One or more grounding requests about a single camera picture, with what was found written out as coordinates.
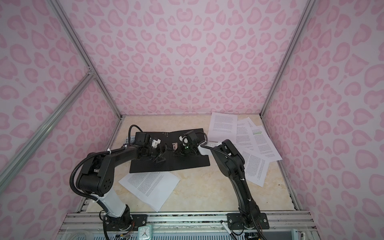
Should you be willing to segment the white sheet green header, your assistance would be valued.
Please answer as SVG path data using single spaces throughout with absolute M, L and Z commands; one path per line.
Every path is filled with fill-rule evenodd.
M 251 127 L 253 136 L 256 140 L 257 149 L 269 162 L 282 160 L 281 155 L 267 135 L 262 126 Z

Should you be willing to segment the aluminium diagonal frame bar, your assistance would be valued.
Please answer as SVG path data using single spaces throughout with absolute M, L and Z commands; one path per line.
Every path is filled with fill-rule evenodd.
M 55 108 L 52 114 L 40 125 L 32 137 L 23 145 L 20 151 L 14 155 L 11 162 L 1 172 L 1 193 L 10 185 L 13 179 L 19 174 L 27 161 L 42 145 L 48 135 L 67 113 L 69 108 L 80 97 L 83 91 L 94 79 L 94 71 L 89 71 L 81 82 L 66 96 L 66 98 Z

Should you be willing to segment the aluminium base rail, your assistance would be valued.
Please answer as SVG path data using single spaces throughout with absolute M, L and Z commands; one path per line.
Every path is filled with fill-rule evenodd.
M 243 226 L 236 212 L 133 213 L 132 231 L 103 230 L 98 213 L 68 214 L 60 227 L 58 240 L 138 240 L 138 228 L 153 226 L 153 240 L 231 240 L 224 221 L 237 240 L 318 240 L 314 220 L 306 211 L 266 211 L 270 228 L 261 231 Z

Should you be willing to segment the white printed sheet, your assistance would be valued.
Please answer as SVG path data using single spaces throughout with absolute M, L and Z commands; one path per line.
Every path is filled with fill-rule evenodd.
M 208 140 L 223 142 L 230 140 L 236 142 L 238 116 L 213 112 L 208 130 Z
M 258 152 L 257 143 L 247 119 L 238 121 L 236 144 L 242 148 Z
M 155 212 L 159 212 L 179 181 L 170 172 L 150 172 L 127 174 L 119 183 Z
M 252 150 L 236 145 L 238 151 L 245 160 L 245 175 L 247 181 L 250 181 L 260 187 L 264 186 L 267 176 L 269 162 L 264 157 Z

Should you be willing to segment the small white desk clock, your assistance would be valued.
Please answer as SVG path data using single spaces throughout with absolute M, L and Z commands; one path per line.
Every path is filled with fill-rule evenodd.
M 153 226 L 145 225 L 138 228 L 138 240 L 152 240 Z

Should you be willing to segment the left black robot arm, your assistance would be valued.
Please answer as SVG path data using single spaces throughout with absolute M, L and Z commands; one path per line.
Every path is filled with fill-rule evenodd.
M 167 146 L 160 139 L 154 139 L 141 129 L 135 134 L 135 140 L 121 148 L 104 152 L 90 153 L 80 161 L 70 175 L 69 185 L 72 191 L 95 201 L 102 210 L 100 218 L 103 230 L 132 231 L 135 221 L 130 208 L 124 204 L 113 189 L 115 168 L 132 160 L 165 161 Z

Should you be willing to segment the black pen on rail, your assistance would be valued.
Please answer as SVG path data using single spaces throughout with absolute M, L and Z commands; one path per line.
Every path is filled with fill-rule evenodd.
M 233 233 L 232 230 L 230 230 L 230 228 L 224 221 L 221 221 L 221 225 L 224 228 L 224 230 L 229 234 L 232 240 L 237 240 L 236 235 Z

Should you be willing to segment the white printed sheet back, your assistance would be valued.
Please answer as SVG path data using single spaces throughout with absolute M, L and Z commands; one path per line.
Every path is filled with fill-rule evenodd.
M 213 112 L 208 130 L 208 140 L 223 142 L 230 140 L 236 142 L 238 116 Z

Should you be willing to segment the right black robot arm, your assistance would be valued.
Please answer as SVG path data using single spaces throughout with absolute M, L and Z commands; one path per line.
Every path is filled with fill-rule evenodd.
M 218 146 L 210 147 L 208 142 L 182 140 L 172 144 L 176 156 L 203 156 L 203 150 L 209 150 L 221 173 L 227 177 L 235 191 L 238 209 L 243 226 L 258 231 L 270 228 L 267 215 L 260 211 L 252 197 L 245 173 L 245 159 L 230 140 L 225 140 Z

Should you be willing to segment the black file folder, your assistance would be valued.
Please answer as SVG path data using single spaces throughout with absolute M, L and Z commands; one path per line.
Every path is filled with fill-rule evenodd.
M 205 140 L 206 134 L 204 129 L 191 129 L 194 130 L 199 138 L 198 143 Z M 174 156 L 173 143 L 178 143 L 179 137 L 191 130 L 182 130 L 174 132 L 144 132 L 149 133 L 153 139 L 160 139 L 160 147 L 167 147 L 165 155 L 166 161 L 161 163 L 154 163 L 154 161 L 140 161 L 133 160 L 131 162 L 130 173 L 146 173 L 146 172 L 169 172 L 186 170 L 193 168 L 202 168 L 210 166 L 210 160 L 207 155 L 199 155 L 192 157 L 178 157 Z

